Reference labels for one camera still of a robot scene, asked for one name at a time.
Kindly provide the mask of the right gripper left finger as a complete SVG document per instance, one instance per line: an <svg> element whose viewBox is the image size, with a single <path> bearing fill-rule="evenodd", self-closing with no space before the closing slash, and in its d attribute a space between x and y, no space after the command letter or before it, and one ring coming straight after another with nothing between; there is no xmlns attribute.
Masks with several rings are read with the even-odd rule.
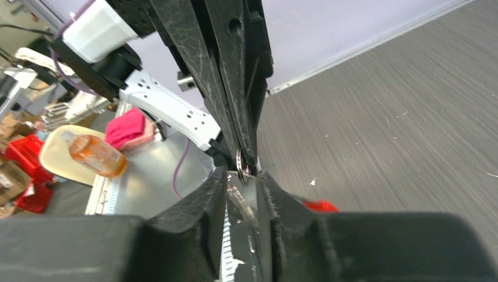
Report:
<svg viewBox="0 0 498 282"><path fill-rule="evenodd" d="M214 281L227 169L151 219L11 216L1 220L2 281Z"/></svg>

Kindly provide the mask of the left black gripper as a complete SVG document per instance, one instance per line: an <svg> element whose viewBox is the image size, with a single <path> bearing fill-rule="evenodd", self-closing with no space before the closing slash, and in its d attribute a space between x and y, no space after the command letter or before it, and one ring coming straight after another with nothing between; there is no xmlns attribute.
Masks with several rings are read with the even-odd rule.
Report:
<svg viewBox="0 0 498 282"><path fill-rule="evenodd" d="M255 128L273 74L261 1L151 4L181 55L181 71L194 78L220 126L228 156L235 159L240 151L254 164Z"/></svg>

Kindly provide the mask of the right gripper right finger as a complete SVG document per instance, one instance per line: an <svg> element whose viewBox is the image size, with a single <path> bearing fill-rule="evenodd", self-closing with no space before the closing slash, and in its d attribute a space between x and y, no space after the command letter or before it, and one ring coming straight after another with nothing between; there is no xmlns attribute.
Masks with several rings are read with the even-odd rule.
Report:
<svg viewBox="0 0 498 282"><path fill-rule="evenodd" d="M264 281L496 281L475 231L448 213L315 212L257 178Z"/></svg>

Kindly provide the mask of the red handled metal keyring holder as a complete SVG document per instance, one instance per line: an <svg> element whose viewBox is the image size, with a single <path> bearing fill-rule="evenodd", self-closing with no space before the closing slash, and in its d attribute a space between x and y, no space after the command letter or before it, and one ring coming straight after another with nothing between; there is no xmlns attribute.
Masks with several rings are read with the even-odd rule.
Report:
<svg viewBox="0 0 498 282"><path fill-rule="evenodd" d="M317 224L320 217L339 213L328 201L289 193L269 173L252 171L241 149L235 153L235 171L228 177L227 190L243 218L261 231L304 232Z"/></svg>

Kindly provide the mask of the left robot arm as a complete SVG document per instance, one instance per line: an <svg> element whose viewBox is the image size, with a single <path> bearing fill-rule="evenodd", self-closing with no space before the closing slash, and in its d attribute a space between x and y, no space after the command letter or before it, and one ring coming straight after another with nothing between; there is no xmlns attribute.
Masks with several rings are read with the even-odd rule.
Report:
<svg viewBox="0 0 498 282"><path fill-rule="evenodd" d="M157 33L206 111L166 89L129 46ZM175 127L216 162L257 163L257 124L273 73L261 1L90 1L51 44L86 84Z"/></svg>

